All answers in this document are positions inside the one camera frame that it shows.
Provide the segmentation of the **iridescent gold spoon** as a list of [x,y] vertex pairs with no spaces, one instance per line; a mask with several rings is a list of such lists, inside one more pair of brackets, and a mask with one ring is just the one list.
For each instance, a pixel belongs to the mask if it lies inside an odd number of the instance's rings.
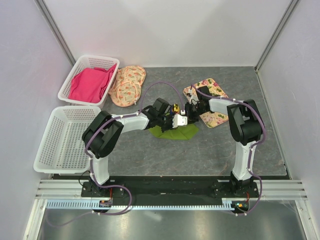
[[172,115],[176,115],[176,114],[179,114],[180,113],[180,107],[177,103],[174,103],[171,108],[170,108],[170,113]]

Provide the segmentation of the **green paper napkin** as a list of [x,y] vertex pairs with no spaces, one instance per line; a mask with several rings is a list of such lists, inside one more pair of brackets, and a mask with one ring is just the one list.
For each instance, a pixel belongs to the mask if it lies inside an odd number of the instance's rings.
[[159,139],[187,141],[198,133],[199,128],[193,123],[172,128],[171,122],[163,122],[150,127],[148,131]]

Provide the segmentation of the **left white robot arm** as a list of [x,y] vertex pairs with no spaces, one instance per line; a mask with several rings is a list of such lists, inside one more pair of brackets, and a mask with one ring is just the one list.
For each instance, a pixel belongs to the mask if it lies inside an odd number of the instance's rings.
[[172,130],[174,115],[157,112],[152,107],[130,114],[110,114],[101,111],[82,135],[84,152],[89,157],[90,177],[94,181],[92,191],[99,197],[110,191],[107,182],[109,174],[109,155],[114,150],[121,134],[147,130],[159,126],[161,130]]

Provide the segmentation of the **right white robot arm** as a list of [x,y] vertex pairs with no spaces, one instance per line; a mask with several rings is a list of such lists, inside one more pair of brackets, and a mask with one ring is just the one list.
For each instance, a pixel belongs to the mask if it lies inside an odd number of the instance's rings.
[[230,180],[220,188],[235,197],[258,197],[253,173],[253,161],[257,145],[264,142],[266,128],[252,99],[236,100],[222,95],[213,95],[207,86],[196,88],[191,85],[187,91],[189,103],[185,105],[188,121],[195,121],[205,113],[219,113],[228,116],[230,134],[236,142],[234,167]]

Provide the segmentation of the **floral fabric pouch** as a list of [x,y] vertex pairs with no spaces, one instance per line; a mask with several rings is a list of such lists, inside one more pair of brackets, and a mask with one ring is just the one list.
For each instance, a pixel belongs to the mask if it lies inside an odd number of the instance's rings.
[[118,107],[136,105],[142,94],[146,70],[139,65],[129,65],[117,70],[115,81],[109,90],[112,102]]

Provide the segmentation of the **pink cloth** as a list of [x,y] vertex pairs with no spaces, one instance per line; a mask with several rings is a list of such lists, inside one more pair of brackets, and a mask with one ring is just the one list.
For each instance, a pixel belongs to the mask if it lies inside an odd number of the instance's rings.
[[116,66],[114,64],[109,69],[85,68],[72,79],[68,98],[94,104],[100,102],[115,73]]

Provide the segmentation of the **white basket with pink cloth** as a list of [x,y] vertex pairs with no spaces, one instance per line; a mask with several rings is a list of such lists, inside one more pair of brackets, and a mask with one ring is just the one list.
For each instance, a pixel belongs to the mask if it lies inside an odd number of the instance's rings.
[[58,92],[58,98],[75,105],[102,108],[120,61],[100,55],[82,55]]

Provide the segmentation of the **empty white plastic basket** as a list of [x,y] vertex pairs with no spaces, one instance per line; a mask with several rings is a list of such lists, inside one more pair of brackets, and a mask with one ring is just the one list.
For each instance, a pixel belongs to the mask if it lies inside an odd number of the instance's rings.
[[33,169],[44,174],[81,174],[90,168],[82,135],[101,112],[97,106],[55,108],[43,133]]

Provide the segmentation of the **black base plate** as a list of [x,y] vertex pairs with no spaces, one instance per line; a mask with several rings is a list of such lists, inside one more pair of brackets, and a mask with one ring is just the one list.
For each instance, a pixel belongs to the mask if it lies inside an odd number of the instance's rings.
[[81,196],[94,200],[110,198],[117,205],[221,205],[223,199],[246,201],[257,197],[232,196],[221,190],[229,177],[215,176],[113,176],[106,185],[97,186],[93,180],[85,181]]

